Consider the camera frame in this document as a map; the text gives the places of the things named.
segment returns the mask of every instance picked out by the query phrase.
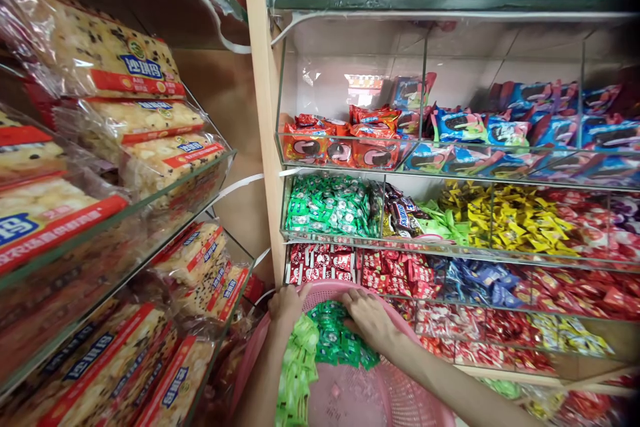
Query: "candy pile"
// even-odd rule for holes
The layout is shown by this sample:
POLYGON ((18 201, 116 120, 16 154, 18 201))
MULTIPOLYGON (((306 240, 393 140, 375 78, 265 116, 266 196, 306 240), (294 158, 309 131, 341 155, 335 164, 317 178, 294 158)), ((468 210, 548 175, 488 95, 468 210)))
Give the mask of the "candy pile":
POLYGON ((348 175, 299 175, 293 182, 286 228, 376 238, 381 205, 371 193, 373 186, 348 175))
POLYGON ((363 287, 379 294, 433 299, 441 288, 423 254, 361 249, 358 262, 363 287))
POLYGON ((293 244, 285 283, 302 285, 318 279, 355 282, 353 248, 329 244, 293 244))
POLYGON ((451 208, 457 221, 471 222, 472 246, 577 255, 566 243, 573 224, 560 218, 555 202, 543 198, 536 187, 448 181, 440 205, 451 208))
POLYGON ((422 337, 422 346, 433 355, 458 365, 517 370, 538 374, 554 374, 549 358, 535 350, 464 342, 460 340, 422 337))
POLYGON ((366 370, 380 363, 380 355, 345 327, 344 320, 349 318, 349 314, 341 302, 327 300, 317 304, 307 315, 319 330, 316 363, 354 368, 362 364, 366 370))
POLYGON ((469 245, 469 224, 455 222, 453 212, 443 211, 433 200, 416 204, 411 197, 386 183, 382 235, 466 246, 469 245))
POLYGON ((446 272, 444 299, 468 304, 520 308, 523 296, 518 294, 523 279, 513 275, 507 266, 447 257, 430 257, 429 265, 446 272))
POLYGON ((541 345, 554 352, 577 352, 593 357, 614 354, 606 341, 589 332, 577 318, 531 314, 531 323, 540 331, 541 345))
POLYGON ((316 325, 301 316, 293 327, 282 360, 275 425, 308 425, 309 384, 318 380, 315 367, 320 333, 316 325))
POLYGON ((415 331, 432 338, 482 341, 513 347, 544 348, 604 357, 614 354, 606 341, 577 318, 419 302, 415 331))
POLYGON ((424 80, 396 77, 390 105, 371 110, 350 105, 348 121, 298 115, 283 129, 285 158, 307 165, 395 169, 410 147, 401 140, 417 139, 419 135, 420 111, 435 77, 435 73, 428 73, 424 80))
POLYGON ((606 193, 554 189, 543 196, 557 206, 560 218, 575 228, 571 247, 583 257, 617 262, 590 262, 600 268, 637 270, 640 262, 640 234, 636 220, 640 216, 637 194, 606 193))

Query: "plastic bag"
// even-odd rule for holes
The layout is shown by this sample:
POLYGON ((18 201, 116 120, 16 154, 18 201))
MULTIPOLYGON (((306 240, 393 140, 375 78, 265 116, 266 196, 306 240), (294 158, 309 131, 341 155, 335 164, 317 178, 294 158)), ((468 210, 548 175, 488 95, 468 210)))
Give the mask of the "plastic bag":
POLYGON ((217 259, 229 257, 225 248, 227 237, 217 222, 193 224, 180 237, 179 242, 163 252, 153 271, 163 277, 191 288, 211 281, 217 272, 213 266, 217 259))
POLYGON ((75 0, 0 0, 0 34, 53 97, 183 98, 162 40, 75 0))
MULTIPOLYGON (((100 184, 100 179, 93 179, 100 184)), ((0 274, 26 262, 127 206, 127 200, 100 185, 101 191, 73 185, 60 175, 0 191, 3 212, 0 274)))
POLYGON ((53 109, 58 130, 97 157, 119 165, 121 145, 183 135, 211 125, 181 100, 81 99, 53 109))
POLYGON ((87 349, 79 350, 24 403, 9 425, 92 424, 118 388, 133 381, 127 376, 132 364, 138 368, 157 345, 169 335, 171 321, 153 304, 129 304, 118 309, 87 341, 87 349), (108 395, 95 395, 108 392, 108 395))
POLYGON ((136 427, 174 427, 182 424, 198 393, 215 345, 195 336, 186 337, 162 377, 136 427))
MULTIPOLYGON (((226 149, 220 137, 199 132, 126 145, 124 150, 119 171, 123 185, 141 200, 216 160, 226 149)), ((154 207, 169 207, 172 199, 193 191, 194 183, 190 179, 181 184, 155 201, 154 207)))

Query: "cookie package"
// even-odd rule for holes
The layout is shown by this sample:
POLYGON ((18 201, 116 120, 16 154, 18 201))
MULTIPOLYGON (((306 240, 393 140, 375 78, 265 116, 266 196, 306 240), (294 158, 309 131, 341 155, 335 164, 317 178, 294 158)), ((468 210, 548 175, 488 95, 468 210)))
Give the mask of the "cookie package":
POLYGON ((215 345, 186 337, 135 427, 182 425, 207 372, 215 345))
POLYGON ((0 0, 0 36, 53 97, 184 98, 167 44, 76 0, 0 0))
POLYGON ((116 191, 105 185, 96 198, 60 175, 0 190, 0 274, 121 211, 116 191))
POLYGON ((67 152, 55 134, 0 103, 0 188, 64 172, 67 152))
POLYGON ((123 146, 213 129, 204 112, 183 100, 80 99, 53 111, 66 138, 114 166, 123 146))
MULTIPOLYGON (((226 143, 217 135, 205 132, 186 133, 175 137, 134 143, 125 146, 125 159, 119 170, 123 186, 136 200, 169 187, 182 177, 203 165, 215 161, 227 150, 226 143)), ((168 193, 170 198, 193 191, 195 180, 183 183, 168 193)), ((170 207, 167 198, 161 198, 156 208, 170 207)))

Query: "human hand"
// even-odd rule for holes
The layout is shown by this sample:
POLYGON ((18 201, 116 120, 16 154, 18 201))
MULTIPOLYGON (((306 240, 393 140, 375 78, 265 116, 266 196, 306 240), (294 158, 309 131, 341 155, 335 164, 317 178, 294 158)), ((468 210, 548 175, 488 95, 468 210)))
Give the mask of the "human hand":
POLYGON ((298 294, 295 286, 289 284, 280 288, 267 303, 271 324, 287 338, 302 315, 302 305, 305 303, 309 290, 311 290, 311 284, 305 284, 298 294))
POLYGON ((345 325, 376 352, 389 357, 402 334, 393 325, 382 304, 362 289, 350 289, 348 294, 342 295, 342 303, 353 318, 345 320, 345 325))

